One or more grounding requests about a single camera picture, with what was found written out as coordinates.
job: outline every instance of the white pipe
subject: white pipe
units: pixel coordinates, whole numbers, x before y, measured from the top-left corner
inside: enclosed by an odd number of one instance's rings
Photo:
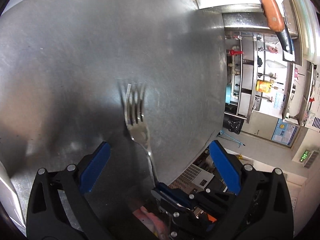
[[[233,46],[233,50],[239,49],[239,46]],[[236,75],[240,75],[239,71],[236,71],[236,56],[232,56],[232,64],[231,64],[232,70],[231,70],[231,97],[234,99],[238,99],[238,95],[234,95],[235,92],[235,77]]]

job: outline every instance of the knife handle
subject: knife handle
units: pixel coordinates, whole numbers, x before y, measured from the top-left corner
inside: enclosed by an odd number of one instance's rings
[[[268,27],[274,32],[284,30],[284,21],[276,0],[261,0]]]

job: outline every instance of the blue gripper pad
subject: blue gripper pad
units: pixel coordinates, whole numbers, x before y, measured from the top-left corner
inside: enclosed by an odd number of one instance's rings
[[[79,191],[82,195],[91,192],[109,158],[110,145],[105,143],[80,175]]]
[[[217,140],[210,143],[209,151],[214,165],[217,167],[229,191],[238,195],[241,189],[241,162],[234,155],[228,154]]]

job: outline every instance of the blue poster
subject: blue poster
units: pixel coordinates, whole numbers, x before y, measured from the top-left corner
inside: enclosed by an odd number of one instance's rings
[[[282,122],[282,119],[279,119],[271,140],[289,146],[297,130],[298,126]]]

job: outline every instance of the metal countertop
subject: metal countertop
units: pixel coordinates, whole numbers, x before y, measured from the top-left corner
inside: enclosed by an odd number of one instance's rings
[[[64,169],[101,141],[111,158],[86,195],[104,223],[143,204],[147,159],[124,122],[128,83],[146,83],[159,179],[215,138],[225,106],[221,14],[195,0],[24,0],[0,17],[0,161],[26,215],[36,171]]]

